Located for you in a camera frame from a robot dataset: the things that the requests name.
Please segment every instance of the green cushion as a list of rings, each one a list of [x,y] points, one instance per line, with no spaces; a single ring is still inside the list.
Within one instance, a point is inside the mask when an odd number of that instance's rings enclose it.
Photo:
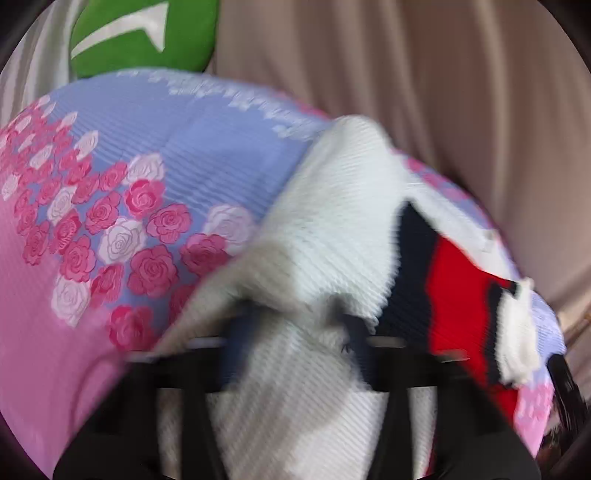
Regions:
[[[205,69],[218,0],[90,0],[70,38],[78,78],[130,67]]]

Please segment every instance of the textile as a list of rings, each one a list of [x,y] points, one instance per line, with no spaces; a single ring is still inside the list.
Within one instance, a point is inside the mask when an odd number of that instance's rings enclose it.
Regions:
[[[330,299],[342,297],[347,312],[376,325],[407,258],[397,224],[412,196],[410,178],[404,156],[392,150],[375,123],[336,120],[312,146],[250,246],[204,282],[156,346],[157,353],[168,354],[194,336],[215,335],[241,296],[272,309],[246,373],[212,401],[231,477],[365,475],[384,395],[367,391],[342,354],[346,334],[330,321]],[[422,207],[428,210],[429,203]],[[422,238],[416,227],[408,228],[409,235]],[[519,322],[529,322],[533,331],[528,312]],[[537,357],[535,332],[523,341]],[[502,357],[500,348],[497,353]],[[531,374],[537,366],[528,367]],[[500,392],[498,398],[512,417],[517,391]],[[165,473],[177,477],[178,397],[168,392],[161,408]],[[411,409],[418,478],[427,468],[433,439],[433,390],[413,392]]]
[[[0,132],[0,411],[46,475],[327,125],[258,87],[133,70],[71,83]]]
[[[537,0],[225,0],[212,72],[379,121],[465,186],[564,330],[591,302],[591,76]]]

